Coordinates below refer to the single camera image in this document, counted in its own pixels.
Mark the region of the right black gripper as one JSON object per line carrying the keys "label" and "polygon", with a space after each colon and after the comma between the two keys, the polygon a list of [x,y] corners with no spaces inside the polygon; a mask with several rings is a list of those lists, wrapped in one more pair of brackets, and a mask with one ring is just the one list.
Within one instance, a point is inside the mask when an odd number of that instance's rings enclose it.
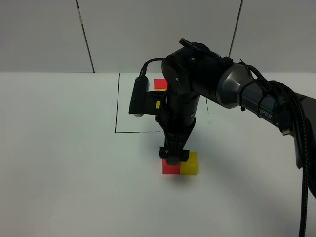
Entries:
{"label": "right black gripper", "polygon": [[190,151],[184,145],[195,125],[199,95],[195,92],[174,94],[166,92],[167,102],[155,117],[164,131],[164,147],[159,148],[159,157],[167,164],[177,165],[187,162]]}

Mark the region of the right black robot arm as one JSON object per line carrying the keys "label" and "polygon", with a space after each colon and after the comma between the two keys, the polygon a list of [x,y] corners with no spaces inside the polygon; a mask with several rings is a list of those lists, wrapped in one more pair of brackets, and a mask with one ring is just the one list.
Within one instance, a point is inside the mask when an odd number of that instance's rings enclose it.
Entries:
{"label": "right black robot arm", "polygon": [[294,138],[296,165],[316,165],[316,101],[267,81],[253,66],[221,57],[204,44],[181,39],[182,48],[162,61],[167,81],[157,121],[165,134],[159,155],[170,165],[187,161],[184,145],[195,125],[201,96],[231,109],[241,107]]}

